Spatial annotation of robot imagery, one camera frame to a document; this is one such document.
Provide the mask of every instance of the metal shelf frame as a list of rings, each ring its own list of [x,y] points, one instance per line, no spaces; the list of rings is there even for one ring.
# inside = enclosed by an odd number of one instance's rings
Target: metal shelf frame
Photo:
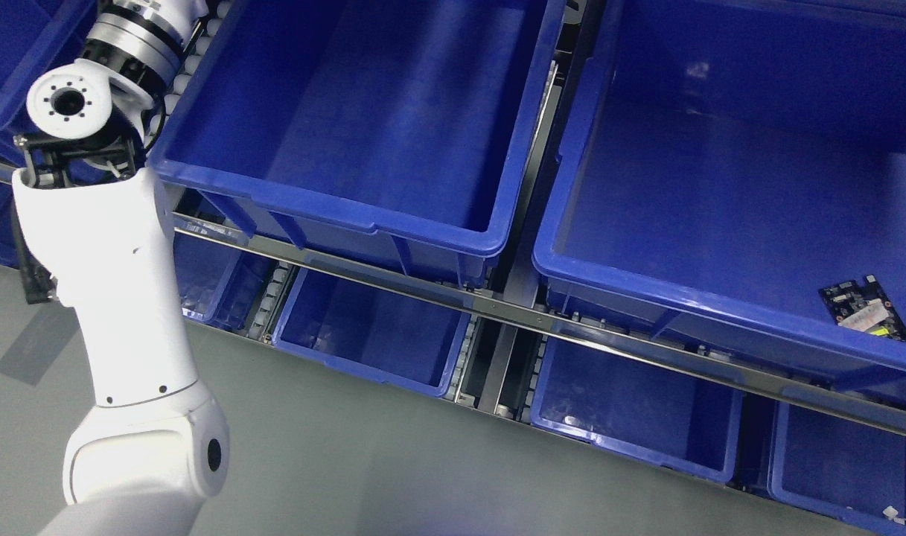
[[[0,166],[0,170],[8,170],[11,173],[13,167]],[[7,182],[4,180],[3,174],[0,174],[0,180]],[[209,229],[220,227],[193,217],[181,216],[181,214],[178,217],[195,221],[199,227],[204,226]],[[448,284],[412,278],[409,275],[351,261],[351,259],[337,257],[337,255],[309,249],[297,249],[293,244],[275,240],[275,238],[261,237],[261,235],[255,235],[248,240],[235,240],[234,230],[228,228],[224,228],[223,234],[197,234],[180,227],[176,230],[179,233],[195,235],[202,240],[239,248],[277,261],[289,262],[289,264],[302,268],[355,281],[358,284],[369,285],[464,313],[472,313],[480,318],[510,326],[510,329],[503,330],[503,332],[509,332],[511,335],[514,335],[514,330],[527,330],[544,336],[554,336],[557,339],[583,344],[602,352],[625,357],[625,359],[663,367],[663,369],[699,377],[702,380],[714,381],[714,383],[724,384],[724,386],[736,387],[749,393],[800,405],[836,417],[848,418],[850,421],[857,421],[857,423],[868,424],[871,427],[906,436],[906,410],[837,393],[823,387],[813,386],[805,381],[776,376],[776,374],[756,370],[741,363],[734,363],[732,360],[726,360],[725,357],[705,356],[656,340],[641,339],[638,336],[620,333],[613,326],[602,325],[600,322],[565,318],[565,316],[544,311],[541,305],[526,306],[511,303],[506,301],[500,293],[456,288]],[[501,386],[504,377],[505,367],[491,366],[486,383]],[[479,410],[496,415],[498,400],[483,403],[483,398],[486,396],[489,395],[484,389],[483,396],[479,399]]]
[[[482,390],[479,400],[474,403],[477,410],[490,415],[510,418],[511,415],[520,413],[506,411],[509,408],[503,408],[500,397],[510,364],[513,360],[520,359],[514,355],[517,346],[515,340],[521,332],[532,332],[906,436],[906,409],[815,386],[807,379],[784,377],[759,370],[745,363],[737,363],[733,356],[692,352],[683,345],[629,334],[604,322],[593,322],[578,316],[567,318],[548,311],[539,298],[539,277],[532,266],[532,248],[558,165],[554,155],[572,100],[565,96],[574,95],[576,74],[590,53],[589,47],[593,44],[593,34],[596,31],[596,24],[590,24],[589,21],[598,18],[596,13],[600,14],[602,4],[600,0],[586,4],[581,33],[576,35],[578,43],[572,54],[571,68],[569,72],[558,75],[558,82],[557,68],[552,64],[533,143],[532,153],[535,157],[530,157],[527,163],[526,183],[522,189],[520,210],[515,214],[510,244],[503,253],[500,267],[490,279],[489,289],[458,288],[450,284],[425,281],[337,255],[299,249],[288,242],[262,235],[244,237],[236,229],[184,214],[176,214],[179,220],[176,230],[301,268],[470,313],[481,319],[481,322],[498,322],[501,325],[500,332],[494,349],[491,350],[488,369],[480,371],[480,374],[484,374]],[[9,182],[14,170],[15,167],[0,163],[0,181]],[[469,351],[474,356],[481,326],[474,325],[473,329],[476,333],[473,334]],[[258,340],[269,345],[263,338]],[[529,366],[535,363],[534,355],[521,356],[521,359],[528,360]],[[471,367],[474,359],[469,359],[469,362]],[[459,396],[462,384],[466,381],[465,375],[465,371],[462,371],[463,377],[457,384],[456,396],[452,397],[454,403],[467,400],[467,403],[473,404],[472,397]],[[520,405],[511,409],[522,408]]]

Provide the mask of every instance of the mounting hole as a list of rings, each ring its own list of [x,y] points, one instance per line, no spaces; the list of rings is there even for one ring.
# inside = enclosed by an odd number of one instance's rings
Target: mounting hole
[[[208,468],[217,471],[221,466],[221,444],[217,440],[208,441]]]
[[[76,89],[62,88],[52,94],[52,109],[61,115],[76,115],[85,105],[86,98]]]

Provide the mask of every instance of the circuit board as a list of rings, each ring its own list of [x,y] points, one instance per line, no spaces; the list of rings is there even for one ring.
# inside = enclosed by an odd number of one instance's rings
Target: circuit board
[[[830,316],[837,325],[906,342],[906,326],[882,285],[874,275],[864,280],[862,286],[857,281],[844,281],[820,289]]]

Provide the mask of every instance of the white robotic arm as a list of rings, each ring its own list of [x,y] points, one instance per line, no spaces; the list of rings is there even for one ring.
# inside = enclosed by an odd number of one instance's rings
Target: white robotic arm
[[[145,116],[205,13],[204,0],[116,1],[82,58],[41,76],[28,95],[44,133],[16,137],[28,167],[14,173],[13,197],[25,245],[45,270],[22,255],[21,271],[28,299],[51,296],[45,285],[55,284],[75,309],[95,387],[95,407],[68,440],[68,506],[45,535],[187,534],[225,482],[228,425],[191,357],[169,204],[142,146]],[[74,160],[113,179],[82,186],[69,174]],[[124,306],[106,311],[106,296],[119,294]]]

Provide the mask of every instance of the gray floor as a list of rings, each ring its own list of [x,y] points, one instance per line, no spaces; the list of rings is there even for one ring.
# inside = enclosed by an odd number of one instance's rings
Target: gray floor
[[[0,268],[0,359],[38,313]],[[228,485],[193,534],[863,534],[207,328],[190,335],[232,430]],[[37,532],[61,508],[63,448],[91,403],[79,333],[37,386],[0,374],[0,536]]]

